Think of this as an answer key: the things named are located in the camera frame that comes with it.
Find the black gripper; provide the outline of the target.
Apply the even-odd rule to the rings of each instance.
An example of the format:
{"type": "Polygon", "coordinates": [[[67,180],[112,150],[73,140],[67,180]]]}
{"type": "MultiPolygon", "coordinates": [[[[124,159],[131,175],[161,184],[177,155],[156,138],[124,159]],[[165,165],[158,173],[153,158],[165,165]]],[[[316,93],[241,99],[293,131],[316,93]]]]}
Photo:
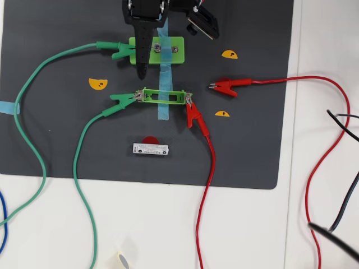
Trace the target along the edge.
{"type": "Polygon", "coordinates": [[[123,0],[122,12],[125,23],[135,29],[136,70],[138,78],[143,80],[147,74],[153,41],[153,29],[150,28],[164,26],[169,1],[123,0]]]}

